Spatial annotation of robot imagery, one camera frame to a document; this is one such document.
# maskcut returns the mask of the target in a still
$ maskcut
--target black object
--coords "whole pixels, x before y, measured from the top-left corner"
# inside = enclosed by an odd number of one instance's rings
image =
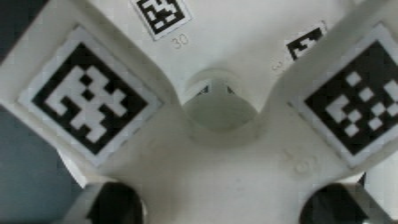
[[[362,224],[368,215],[341,184],[313,195],[302,210],[300,224]]]
[[[144,208],[133,189],[121,183],[103,185],[87,219],[92,224],[142,224]]]

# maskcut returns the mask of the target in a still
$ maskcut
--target white border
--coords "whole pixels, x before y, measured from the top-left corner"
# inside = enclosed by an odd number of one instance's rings
[[[309,90],[306,90],[300,94],[298,97],[291,100],[291,104],[304,115],[314,129],[322,132],[322,136],[327,138],[327,142],[337,149],[337,153],[343,156],[350,166],[357,166],[368,157],[382,150],[382,147],[385,143],[398,137],[398,125],[394,128],[384,133],[384,135],[378,137],[378,139],[373,141],[373,143],[368,145],[368,147],[362,149],[361,153],[352,156],[350,151],[339,142],[327,126],[320,122],[318,116],[314,115],[311,109],[307,108],[304,104],[304,100],[318,90],[320,86],[327,83],[329,79],[334,77],[341,69],[345,68],[346,64],[350,61],[355,59],[369,45],[375,43],[375,41],[380,42],[384,49],[389,53],[389,56],[398,64],[398,44],[394,42],[391,33],[387,28],[384,27],[382,24],[377,24],[373,29],[369,30],[366,36],[362,37],[361,41],[355,43],[355,45],[350,47],[345,55],[339,58],[339,61],[334,63],[330,68],[327,69],[327,72],[323,73],[322,77],[318,80],[313,82],[313,87]]]
[[[147,28],[147,31],[151,33],[153,40],[156,41],[192,20],[188,7],[186,7],[186,4],[185,4],[183,0],[176,0],[179,9],[181,9],[181,12],[183,12],[183,15],[185,15],[185,18],[178,21],[178,23],[158,34],[154,34],[153,33],[151,24],[147,23],[147,20],[146,20],[146,15],[142,14],[140,8],[137,6],[137,2],[138,2],[138,0],[131,0],[131,4],[133,4],[135,11],[138,13],[138,16],[140,16],[140,20],[142,20],[142,22],[146,24],[146,28]]]
[[[98,155],[94,155],[91,153],[89,149],[85,148],[85,146],[82,145],[82,143],[78,142],[78,140],[75,139],[71,134],[66,132],[60,125],[53,122],[50,116],[41,111],[35,104],[32,103],[34,96],[35,96],[39,90],[43,89],[48,79],[51,78],[53,73],[55,73],[80,43],[85,44],[87,48],[94,52],[103,63],[107,64],[108,68],[114,70],[115,74],[119,75],[119,78],[124,80],[126,85],[133,88],[142,99],[147,102],[147,106],[146,106],[144,110],[140,111],[140,113],[135,116],[133,120],[130,121],[124,129],[121,130],[114,139],[110,140]],[[110,52],[107,51],[105,47],[98,43],[94,37],[91,36],[89,32],[85,31],[85,29],[82,27],[76,27],[76,29],[69,33],[67,41],[66,41],[64,45],[60,46],[60,48],[57,49],[53,58],[50,59],[46,65],[41,69],[41,72],[39,72],[37,76],[34,77],[28,87],[19,95],[18,101],[23,104],[23,106],[27,107],[28,111],[41,118],[44,124],[51,127],[57,135],[64,138],[64,140],[67,141],[67,143],[71,144],[71,146],[78,150],[78,152],[83,154],[83,156],[89,159],[89,161],[92,162],[92,164],[98,166],[107,161],[110,154],[117,151],[124,141],[128,140],[128,138],[131,137],[138,128],[142,127],[146,120],[151,118],[156,110],[160,109],[162,102],[160,102],[160,99],[154,96],[153,92],[146,88],[140,80],[130,73],[124,65],[117,61],[115,57],[112,56]]]

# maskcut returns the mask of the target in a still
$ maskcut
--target black and white square pattern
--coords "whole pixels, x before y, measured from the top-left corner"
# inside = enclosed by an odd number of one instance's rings
[[[154,40],[190,21],[183,0],[131,0]]]
[[[162,103],[83,28],[69,35],[19,102],[99,164]]]
[[[293,61],[297,61],[298,58],[307,53],[323,35],[325,35],[325,25],[323,23],[320,23],[316,24],[314,29],[311,29],[309,32],[304,32],[304,34],[300,33],[298,38],[286,43],[290,57]]]
[[[293,100],[314,128],[357,165],[398,137],[398,45],[378,25],[320,84]]]

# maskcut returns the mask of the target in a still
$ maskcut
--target black square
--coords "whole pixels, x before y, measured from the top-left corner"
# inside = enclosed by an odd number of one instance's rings
[[[89,90],[85,90],[82,96],[87,99],[87,101],[91,101],[94,98],[94,93]]]
[[[375,41],[306,99],[352,155],[362,152],[398,124],[396,91],[398,66]]]
[[[78,78],[71,85],[67,84],[67,80],[71,80],[73,77]],[[87,85],[89,83],[94,84],[94,82],[103,83],[103,86],[96,87],[98,92],[87,92]],[[94,97],[94,95],[99,96],[99,99],[105,95],[119,96],[119,102],[92,103],[89,98]],[[59,99],[57,106],[66,108],[62,113],[55,110],[55,106],[51,105],[51,97]],[[44,86],[37,91],[32,103],[96,155],[144,110],[147,102],[85,44],[76,46]],[[78,116],[85,114],[83,111],[87,107],[91,107],[91,109],[94,108],[96,116],[78,118]],[[83,123],[85,120],[94,121],[96,126],[92,126],[91,123]],[[92,141],[89,134],[92,134],[92,129],[98,130],[98,128],[103,129],[103,133],[92,137],[92,139],[96,139]]]
[[[300,58],[298,55],[297,55],[295,50],[298,50],[300,52],[304,52],[309,49],[309,46],[304,43],[304,41],[307,40],[307,41],[318,42],[322,37],[323,37],[322,29],[316,28],[304,36],[300,36],[297,38],[295,41],[290,42],[290,44],[288,44],[288,50],[290,50],[290,55],[291,55],[291,58],[293,58],[295,61]]]
[[[185,19],[179,3],[176,0],[140,0],[137,6],[156,35]]]
[[[80,79],[80,82],[83,83],[85,86],[91,85],[91,83],[92,83],[92,79],[91,79],[91,77],[89,77],[87,75],[83,75],[83,77],[82,77],[82,79]]]

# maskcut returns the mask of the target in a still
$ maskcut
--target white plastic surface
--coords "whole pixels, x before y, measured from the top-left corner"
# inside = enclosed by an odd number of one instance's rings
[[[137,189],[147,223],[293,224],[316,189],[368,169],[398,148],[394,140],[352,169],[288,105],[377,23],[384,22],[396,36],[398,3],[368,2],[277,79],[288,66],[284,39],[291,40],[320,21],[330,29],[352,2],[185,1],[192,21],[154,42],[128,1],[92,0],[98,12],[85,1],[53,0],[0,68],[0,102],[75,161],[83,175],[108,176]],[[18,103],[19,93],[78,25],[163,102],[98,168]],[[174,49],[181,34],[190,43]],[[192,76],[210,68],[236,74],[233,82],[247,91],[243,98],[261,111],[229,133],[215,133],[195,125],[179,104],[192,97],[185,95]]]

